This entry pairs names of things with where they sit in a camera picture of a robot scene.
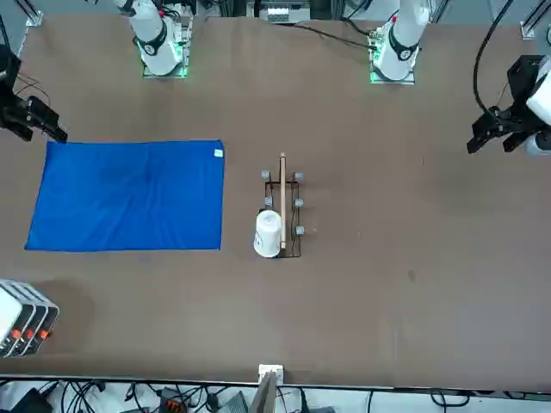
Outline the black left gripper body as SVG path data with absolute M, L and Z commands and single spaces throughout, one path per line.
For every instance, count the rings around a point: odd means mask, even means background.
M 523 101 L 514 101 L 498 117 L 503 128 L 510 132 L 526 132 L 538 126 L 538 118 Z

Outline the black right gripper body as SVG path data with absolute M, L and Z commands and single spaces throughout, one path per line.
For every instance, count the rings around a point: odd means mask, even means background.
M 22 124 L 26 120 L 26 103 L 13 89 L 1 86 L 1 125 Z

